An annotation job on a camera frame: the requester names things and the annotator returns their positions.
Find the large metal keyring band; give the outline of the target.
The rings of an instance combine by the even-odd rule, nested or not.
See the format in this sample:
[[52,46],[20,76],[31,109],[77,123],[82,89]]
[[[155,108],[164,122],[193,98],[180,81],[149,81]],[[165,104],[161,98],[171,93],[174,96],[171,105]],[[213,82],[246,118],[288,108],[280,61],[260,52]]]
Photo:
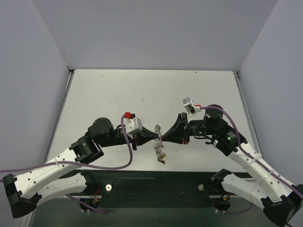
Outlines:
[[[155,128],[154,128],[154,131],[155,133],[157,133],[159,136],[162,136],[162,128],[157,124],[155,125]],[[157,157],[160,155],[160,154],[165,154],[162,149],[164,147],[161,147],[160,146],[160,140],[159,140],[159,137],[157,139],[155,139],[155,143],[154,143],[154,150],[155,150],[155,153],[157,155]]]

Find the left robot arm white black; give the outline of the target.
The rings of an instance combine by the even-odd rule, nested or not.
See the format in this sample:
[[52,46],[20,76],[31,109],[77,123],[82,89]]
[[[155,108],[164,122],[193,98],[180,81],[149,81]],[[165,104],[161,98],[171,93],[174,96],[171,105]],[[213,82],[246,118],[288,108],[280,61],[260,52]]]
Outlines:
[[96,119],[84,136],[41,166],[20,169],[19,175],[14,175],[13,170],[6,171],[2,182],[13,218],[23,217],[43,202],[59,196],[80,192],[93,194],[97,190],[95,180],[83,174],[65,179],[61,176],[82,166],[88,167],[104,155],[102,148],[126,144],[132,154],[137,146],[158,137],[131,113],[121,117],[117,128],[108,118]]

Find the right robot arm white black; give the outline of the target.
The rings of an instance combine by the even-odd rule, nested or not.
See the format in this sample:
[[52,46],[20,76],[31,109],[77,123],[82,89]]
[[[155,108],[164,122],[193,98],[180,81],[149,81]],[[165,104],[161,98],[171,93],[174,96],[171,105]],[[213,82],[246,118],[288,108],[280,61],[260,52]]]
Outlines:
[[209,145],[239,164],[255,181],[250,183],[222,169],[212,177],[213,184],[258,206],[275,225],[288,225],[303,206],[302,184],[293,184],[268,164],[219,105],[184,107],[187,111],[178,115],[161,140],[185,145],[190,137],[207,139]]

